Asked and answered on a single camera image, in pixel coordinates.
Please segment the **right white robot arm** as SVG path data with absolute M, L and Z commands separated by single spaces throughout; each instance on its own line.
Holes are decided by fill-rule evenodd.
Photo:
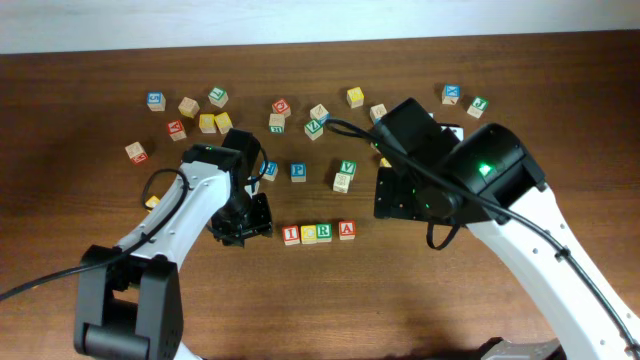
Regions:
M 569 359 L 636 359 L 639 318 L 567 225 L 541 167 L 509 129 L 465 139 L 409 98 L 374 123 L 389 160 L 374 215 L 468 229 L 516 277 Z

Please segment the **red A block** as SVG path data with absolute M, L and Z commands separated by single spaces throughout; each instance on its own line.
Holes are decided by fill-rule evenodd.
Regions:
M 339 222 L 339 239 L 354 240 L 356 237 L 356 227 L 353 220 Z

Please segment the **green J block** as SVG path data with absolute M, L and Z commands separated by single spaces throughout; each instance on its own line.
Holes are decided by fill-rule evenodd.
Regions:
M 467 113 L 477 119 L 479 119 L 483 113 L 486 111 L 487 107 L 489 105 L 489 101 L 486 100 L 485 98 L 482 98 L 480 96 L 476 96 L 471 104 L 469 105 L 469 108 L 467 110 Z

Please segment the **plain block blue side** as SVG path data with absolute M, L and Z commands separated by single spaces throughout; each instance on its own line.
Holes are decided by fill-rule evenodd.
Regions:
M 310 118 L 323 125 L 330 118 L 330 113 L 322 104 L 318 104 L 310 109 Z

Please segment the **plain block green side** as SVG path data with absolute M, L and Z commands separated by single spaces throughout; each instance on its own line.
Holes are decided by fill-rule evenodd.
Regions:
M 285 130 L 285 116 L 282 114 L 272 113 L 269 117 L 269 131 L 275 134 L 281 134 Z

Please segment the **green V block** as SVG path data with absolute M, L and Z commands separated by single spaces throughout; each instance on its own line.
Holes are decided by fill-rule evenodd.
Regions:
M 351 180 L 354 179 L 357 169 L 357 163 L 355 161 L 343 160 L 340 165 L 339 172 L 347 175 Z

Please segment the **plain wooden block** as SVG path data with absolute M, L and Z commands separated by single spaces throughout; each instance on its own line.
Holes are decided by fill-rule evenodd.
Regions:
M 349 190 L 351 178 L 344 173 L 337 173 L 333 182 L 333 190 L 335 192 L 347 193 Z

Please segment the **blue X block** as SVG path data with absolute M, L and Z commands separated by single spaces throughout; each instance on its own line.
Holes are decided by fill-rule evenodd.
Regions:
M 445 84 L 442 91 L 442 103 L 444 105 L 456 105 L 461 97 L 461 88 L 455 84 Z

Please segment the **red X block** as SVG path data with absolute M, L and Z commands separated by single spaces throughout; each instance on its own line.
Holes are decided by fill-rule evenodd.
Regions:
M 167 124 L 167 131 L 173 141 L 183 140 L 187 137 L 184 126 L 180 120 L 169 122 Z

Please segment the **red I block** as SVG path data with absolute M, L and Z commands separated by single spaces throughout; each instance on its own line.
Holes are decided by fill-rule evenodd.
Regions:
M 299 227 L 297 225 L 284 226 L 282 228 L 283 242 L 286 246 L 296 245 L 301 243 L 301 235 Z

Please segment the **yellow C block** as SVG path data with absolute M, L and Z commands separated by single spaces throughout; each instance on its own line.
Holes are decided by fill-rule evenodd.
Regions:
M 301 243 L 305 245 L 317 243 L 317 228 L 315 225 L 303 225 L 300 227 Z

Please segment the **blue P block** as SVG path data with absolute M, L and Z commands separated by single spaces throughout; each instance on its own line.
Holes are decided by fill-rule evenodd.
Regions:
M 306 181 L 306 164 L 302 162 L 292 163 L 290 165 L 291 181 L 294 183 Z

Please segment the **green R block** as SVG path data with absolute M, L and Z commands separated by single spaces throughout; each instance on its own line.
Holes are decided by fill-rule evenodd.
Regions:
M 318 243 L 328 243 L 332 241 L 332 225 L 329 223 L 316 225 L 316 236 Z

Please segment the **blue H block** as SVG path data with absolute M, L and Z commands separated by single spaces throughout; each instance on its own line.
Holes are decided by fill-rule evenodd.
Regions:
M 268 181 L 274 181 L 276 179 L 278 173 L 278 165 L 276 162 L 264 161 L 260 168 L 260 172 L 262 174 L 262 178 Z

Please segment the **blue S block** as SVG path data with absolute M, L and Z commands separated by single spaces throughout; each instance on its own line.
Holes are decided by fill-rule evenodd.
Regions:
M 146 104 L 153 112 L 164 111 L 166 108 L 166 98 L 161 92 L 149 92 L 146 97 Z

